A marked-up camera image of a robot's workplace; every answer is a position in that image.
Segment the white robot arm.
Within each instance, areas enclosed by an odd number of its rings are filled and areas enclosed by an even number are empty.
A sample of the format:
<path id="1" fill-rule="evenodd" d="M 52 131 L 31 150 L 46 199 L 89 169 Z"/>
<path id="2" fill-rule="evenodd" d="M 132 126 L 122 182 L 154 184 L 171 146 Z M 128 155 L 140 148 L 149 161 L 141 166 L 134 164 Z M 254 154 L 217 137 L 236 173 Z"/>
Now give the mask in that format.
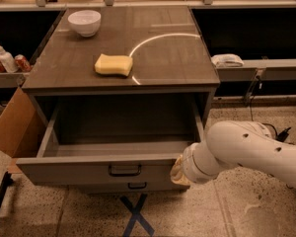
<path id="1" fill-rule="evenodd" d="M 178 185 L 204 184 L 229 169 L 269 174 L 296 189 L 296 145 L 279 142 L 256 121 L 219 121 L 188 146 L 170 172 Z"/>

